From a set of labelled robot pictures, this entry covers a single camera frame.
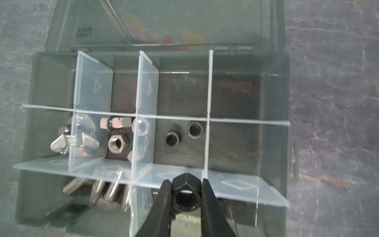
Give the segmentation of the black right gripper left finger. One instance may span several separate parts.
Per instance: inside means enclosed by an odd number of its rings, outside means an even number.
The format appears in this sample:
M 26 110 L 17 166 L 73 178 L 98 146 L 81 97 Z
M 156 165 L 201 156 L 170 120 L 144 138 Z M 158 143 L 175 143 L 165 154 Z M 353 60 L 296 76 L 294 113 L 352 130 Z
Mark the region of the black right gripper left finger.
M 136 237 L 170 237 L 172 222 L 172 183 L 163 181 L 158 195 Z

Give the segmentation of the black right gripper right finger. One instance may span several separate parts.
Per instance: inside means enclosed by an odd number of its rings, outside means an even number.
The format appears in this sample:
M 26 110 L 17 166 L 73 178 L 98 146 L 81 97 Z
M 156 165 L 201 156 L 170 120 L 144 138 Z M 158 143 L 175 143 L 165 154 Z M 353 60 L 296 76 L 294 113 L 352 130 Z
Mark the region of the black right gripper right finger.
M 208 179 L 203 179 L 201 186 L 201 236 L 236 237 Z

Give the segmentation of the black hex nut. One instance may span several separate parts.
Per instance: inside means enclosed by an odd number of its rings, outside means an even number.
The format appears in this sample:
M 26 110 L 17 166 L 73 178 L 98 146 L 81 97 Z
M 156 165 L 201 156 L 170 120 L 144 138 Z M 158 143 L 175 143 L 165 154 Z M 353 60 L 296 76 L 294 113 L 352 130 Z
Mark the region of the black hex nut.
M 194 121 L 189 123 L 187 133 L 192 139 L 199 139 L 203 135 L 203 126 L 200 122 Z
M 165 147 L 175 149 L 180 143 L 180 136 L 176 132 L 170 131 L 164 136 L 163 141 Z
M 172 182 L 173 207 L 179 212 L 192 212 L 201 206 L 201 180 L 183 173 Z

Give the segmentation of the silver hex bolt large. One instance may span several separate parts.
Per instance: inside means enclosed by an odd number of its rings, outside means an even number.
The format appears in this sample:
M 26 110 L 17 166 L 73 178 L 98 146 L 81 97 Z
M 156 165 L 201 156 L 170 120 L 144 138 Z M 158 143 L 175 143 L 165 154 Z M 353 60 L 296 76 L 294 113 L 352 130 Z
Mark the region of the silver hex bolt large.
M 97 207 L 101 210 L 113 210 L 117 206 L 116 199 L 121 188 L 121 177 L 123 171 L 118 171 L 116 175 L 116 181 L 111 183 L 106 192 L 102 194 L 97 202 Z

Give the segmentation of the silver hex nut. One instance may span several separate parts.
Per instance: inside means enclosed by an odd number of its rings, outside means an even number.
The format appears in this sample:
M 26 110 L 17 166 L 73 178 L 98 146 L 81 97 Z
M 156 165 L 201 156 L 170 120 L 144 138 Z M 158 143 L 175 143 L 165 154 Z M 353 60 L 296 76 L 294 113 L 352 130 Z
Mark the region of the silver hex nut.
M 126 134 L 112 135 L 108 140 L 108 148 L 113 154 L 123 154 L 129 147 L 129 139 Z
M 134 152 L 134 151 L 131 151 L 128 155 L 127 155 L 127 159 L 133 163 L 133 162 L 137 162 L 140 160 L 140 154 L 138 152 Z
M 132 118 L 130 117 L 107 117 L 101 118 L 100 128 L 101 129 L 123 129 L 132 126 Z
M 148 134 L 150 123 L 146 118 L 135 118 L 132 122 L 132 131 L 138 136 L 144 136 Z

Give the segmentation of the silver wing nut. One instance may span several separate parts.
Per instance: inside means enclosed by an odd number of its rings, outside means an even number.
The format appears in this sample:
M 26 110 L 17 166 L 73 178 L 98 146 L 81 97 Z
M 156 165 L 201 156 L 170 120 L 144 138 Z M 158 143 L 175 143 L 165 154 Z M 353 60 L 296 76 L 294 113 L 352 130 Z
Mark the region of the silver wing nut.
M 99 146 L 100 144 L 96 138 L 91 137 L 87 133 L 79 133 L 75 142 L 75 155 L 80 158 L 88 157 Z
M 89 115 L 76 114 L 75 118 L 73 118 L 73 116 L 69 117 L 66 122 L 66 125 L 58 129 L 58 135 L 60 136 L 62 134 L 70 134 L 73 122 L 76 126 L 78 126 L 79 128 L 83 128 L 86 131 L 96 131 L 96 125 Z
M 50 144 L 50 149 L 61 155 L 67 154 L 70 151 L 70 145 L 74 141 L 74 136 L 71 134 L 61 134 L 56 140 Z

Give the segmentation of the black hex bolt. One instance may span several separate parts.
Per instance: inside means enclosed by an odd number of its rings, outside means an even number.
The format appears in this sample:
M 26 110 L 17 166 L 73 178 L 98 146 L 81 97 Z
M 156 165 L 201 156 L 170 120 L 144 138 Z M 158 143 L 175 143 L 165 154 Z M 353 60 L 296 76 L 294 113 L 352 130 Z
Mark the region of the black hex bolt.
M 228 198 L 218 198 L 227 219 L 240 225 L 257 226 L 257 204 Z

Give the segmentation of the green plastic compartment organizer box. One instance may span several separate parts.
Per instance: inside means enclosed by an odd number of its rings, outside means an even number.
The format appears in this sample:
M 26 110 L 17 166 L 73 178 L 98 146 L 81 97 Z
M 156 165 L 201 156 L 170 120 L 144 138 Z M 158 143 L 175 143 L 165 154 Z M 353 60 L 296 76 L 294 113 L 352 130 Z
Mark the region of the green plastic compartment organizer box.
M 16 221 L 134 237 L 163 181 L 190 173 L 201 185 L 208 179 L 217 199 L 257 204 L 256 227 L 227 219 L 237 237 L 284 237 L 287 185 L 299 172 L 291 168 L 299 152 L 289 136 L 284 46 L 284 1 L 58 1 L 24 105 Z M 89 115 L 96 131 L 73 122 L 69 153 L 53 152 L 58 129 L 76 114 Z M 146 118 L 149 132 L 101 129 L 107 117 Z M 194 121 L 203 126 L 199 139 L 187 133 Z M 164 145 L 170 131 L 180 136 L 175 149 Z M 85 158 L 75 155 L 79 133 L 100 144 Z M 108 148 L 116 134 L 129 139 L 123 154 Z M 139 161 L 127 159 L 131 151 Z M 104 194 L 118 171 L 113 210 L 89 202 L 93 184 L 62 192 L 78 177 L 104 180 Z M 201 236 L 201 206 L 172 212 L 171 237 Z

